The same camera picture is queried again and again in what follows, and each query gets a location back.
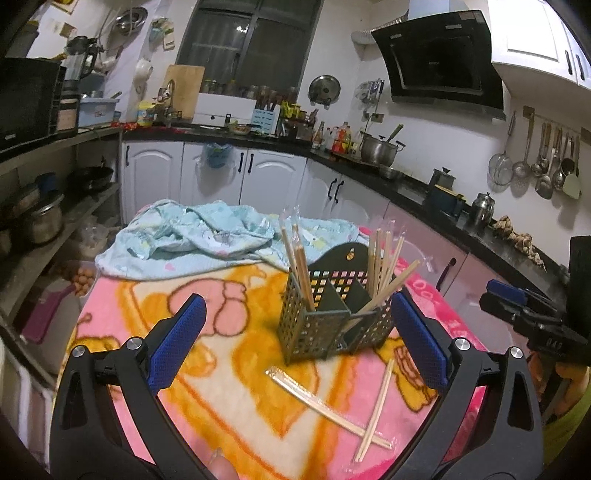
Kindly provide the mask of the chopstick pair bottom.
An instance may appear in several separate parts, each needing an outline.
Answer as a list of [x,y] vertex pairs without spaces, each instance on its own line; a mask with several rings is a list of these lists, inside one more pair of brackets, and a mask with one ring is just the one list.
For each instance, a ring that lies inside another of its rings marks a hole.
[[387,363],[387,367],[386,367],[386,371],[384,372],[384,376],[382,379],[382,383],[380,386],[380,390],[379,390],[379,394],[377,396],[373,411],[372,411],[372,415],[370,415],[370,420],[369,423],[367,425],[366,431],[363,434],[363,439],[358,447],[358,449],[356,449],[356,454],[355,457],[353,458],[353,461],[355,463],[362,463],[363,459],[365,459],[365,456],[367,454],[367,451],[370,448],[370,444],[372,443],[372,439],[374,437],[374,433],[376,432],[385,402],[386,402],[386,398],[387,398],[387,394],[388,394],[388,390],[389,390],[389,386],[391,383],[391,378],[393,375],[393,369],[394,369],[394,358],[391,358],[388,363]]

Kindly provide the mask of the chopstick pair crossing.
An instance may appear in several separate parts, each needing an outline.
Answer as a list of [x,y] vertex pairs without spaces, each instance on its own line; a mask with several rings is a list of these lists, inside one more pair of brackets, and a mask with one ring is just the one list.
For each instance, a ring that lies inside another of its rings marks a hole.
[[356,437],[363,438],[363,435],[367,433],[366,427],[353,423],[353,421],[349,420],[344,415],[339,414],[339,412],[335,411],[331,406],[322,401],[320,397],[311,393],[308,389],[305,389],[303,385],[297,383],[293,377],[287,375],[287,373],[280,370],[280,368],[277,368],[276,366],[267,368],[266,376],[269,377],[270,380],[273,380],[276,385],[283,388],[284,391],[287,391],[287,393],[290,393],[294,398],[297,398],[298,401],[301,401],[305,406],[315,411],[315,413],[320,414],[325,419],[328,419],[349,433],[356,435]]

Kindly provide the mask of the dark green utensil basket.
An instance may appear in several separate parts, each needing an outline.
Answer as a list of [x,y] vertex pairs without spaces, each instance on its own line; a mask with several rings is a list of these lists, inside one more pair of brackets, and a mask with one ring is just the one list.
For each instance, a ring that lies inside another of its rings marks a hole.
[[290,274],[283,293],[277,338],[287,365],[353,355],[381,347],[392,330],[391,302],[363,313],[367,291],[369,249],[361,243],[332,248],[308,267],[311,300]]

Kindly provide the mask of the chopstick pair long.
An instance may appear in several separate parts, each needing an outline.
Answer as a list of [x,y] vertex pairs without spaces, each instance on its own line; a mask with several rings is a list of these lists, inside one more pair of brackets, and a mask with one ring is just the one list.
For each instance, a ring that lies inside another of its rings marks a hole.
[[368,262],[368,282],[367,287],[370,297],[374,297],[378,292],[378,284],[381,273],[381,243],[383,239],[383,230],[377,228],[370,233],[369,239],[369,262]]

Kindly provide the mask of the dark kitchen window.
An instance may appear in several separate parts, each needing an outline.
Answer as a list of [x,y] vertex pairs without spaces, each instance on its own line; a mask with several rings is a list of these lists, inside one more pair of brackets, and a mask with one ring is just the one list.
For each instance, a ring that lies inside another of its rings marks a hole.
[[204,79],[287,94],[301,85],[321,1],[199,1],[176,57]]

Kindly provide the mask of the hanging steel ladle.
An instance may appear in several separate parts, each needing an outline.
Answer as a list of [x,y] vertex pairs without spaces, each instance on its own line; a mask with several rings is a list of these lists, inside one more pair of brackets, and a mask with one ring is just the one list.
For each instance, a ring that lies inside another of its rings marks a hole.
[[526,137],[526,143],[524,148],[524,155],[521,161],[513,165],[513,179],[514,180],[525,180],[531,174],[531,167],[528,163],[528,157],[531,149],[531,142],[533,138],[533,132],[535,128],[535,115],[529,116],[528,131]]

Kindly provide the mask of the hanging strainer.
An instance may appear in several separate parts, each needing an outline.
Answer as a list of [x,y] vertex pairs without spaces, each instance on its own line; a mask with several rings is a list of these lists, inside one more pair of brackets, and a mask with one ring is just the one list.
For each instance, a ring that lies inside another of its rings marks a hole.
[[506,187],[513,179],[513,162],[508,155],[508,146],[514,131],[515,121],[516,112],[513,112],[509,121],[504,149],[501,153],[493,155],[489,160],[488,176],[497,187]]

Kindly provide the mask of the light blue cloth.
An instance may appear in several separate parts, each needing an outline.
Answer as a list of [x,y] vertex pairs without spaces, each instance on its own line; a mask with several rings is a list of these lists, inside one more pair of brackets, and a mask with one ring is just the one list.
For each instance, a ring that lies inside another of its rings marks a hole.
[[103,276],[131,281],[160,281],[256,263],[287,271],[281,230],[293,234],[294,221],[308,263],[332,247],[368,243],[360,228],[346,220],[280,217],[222,201],[185,206],[165,199],[136,214],[95,257],[95,266]]

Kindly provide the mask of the steel cooking pot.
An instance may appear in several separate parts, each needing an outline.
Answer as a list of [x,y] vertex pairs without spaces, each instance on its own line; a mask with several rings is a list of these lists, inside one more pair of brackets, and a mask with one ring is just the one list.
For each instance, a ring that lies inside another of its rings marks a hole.
[[365,134],[361,145],[361,160],[375,166],[392,166],[398,153],[405,148],[406,145],[401,141],[391,143]]

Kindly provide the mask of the black range hood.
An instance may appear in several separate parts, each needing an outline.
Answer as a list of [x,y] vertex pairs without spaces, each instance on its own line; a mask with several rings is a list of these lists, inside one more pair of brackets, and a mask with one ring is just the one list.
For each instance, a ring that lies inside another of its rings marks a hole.
[[480,10],[439,13],[372,31],[396,103],[448,104],[504,120],[502,79]]

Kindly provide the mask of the blue plastic storage box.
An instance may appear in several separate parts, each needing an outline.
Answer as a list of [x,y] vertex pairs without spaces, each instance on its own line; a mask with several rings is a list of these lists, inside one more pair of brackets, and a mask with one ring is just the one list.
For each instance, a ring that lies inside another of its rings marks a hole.
[[118,99],[85,97],[80,101],[78,127],[90,128],[113,121]]

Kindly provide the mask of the blue knife block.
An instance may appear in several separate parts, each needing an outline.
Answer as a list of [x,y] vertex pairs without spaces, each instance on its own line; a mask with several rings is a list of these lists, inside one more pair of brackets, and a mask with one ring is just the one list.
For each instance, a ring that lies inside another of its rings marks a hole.
[[277,123],[280,118],[280,106],[274,106],[273,110],[254,109],[252,111],[252,130],[263,135],[276,134]]

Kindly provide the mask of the hanging pot lid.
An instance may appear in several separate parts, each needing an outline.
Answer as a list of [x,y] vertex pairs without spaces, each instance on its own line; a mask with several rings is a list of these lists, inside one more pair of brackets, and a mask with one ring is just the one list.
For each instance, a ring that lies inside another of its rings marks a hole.
[[329,107],[339,99],[341,90],[341,83],[337,78],[332,75],[320,75],[308,86],[308,100]]

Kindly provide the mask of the black microwave oven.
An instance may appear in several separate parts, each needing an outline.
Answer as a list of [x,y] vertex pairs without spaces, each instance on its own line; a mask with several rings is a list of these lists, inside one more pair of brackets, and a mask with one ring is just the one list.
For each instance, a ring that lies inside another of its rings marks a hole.
[[48,59],[1,61],[1,150],[55,132],[64,70]]

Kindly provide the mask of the wooden cutting board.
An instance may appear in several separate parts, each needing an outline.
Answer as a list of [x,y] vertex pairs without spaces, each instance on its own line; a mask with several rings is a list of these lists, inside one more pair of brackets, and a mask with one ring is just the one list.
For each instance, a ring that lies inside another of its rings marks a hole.
[[171,64],[166,69],[162,85],[166,86],[170,80],[174,82],[172,107],[181,113],[183,120],[193,119],[204,73],[202,66]]

